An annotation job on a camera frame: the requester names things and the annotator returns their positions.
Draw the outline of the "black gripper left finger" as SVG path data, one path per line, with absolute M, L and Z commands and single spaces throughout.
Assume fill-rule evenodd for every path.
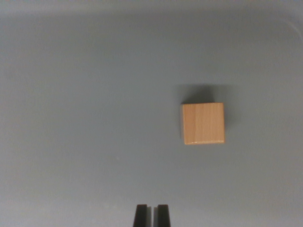
M 152 210 L 147 204 L 138 204 L 136 206 L 133 227 L 151 227 Z

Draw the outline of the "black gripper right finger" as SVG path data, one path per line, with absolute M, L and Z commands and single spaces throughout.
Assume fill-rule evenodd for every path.
M 169 206 L 167 204 L 159 204 L 154 207 L 153 227 L 171 227 Z

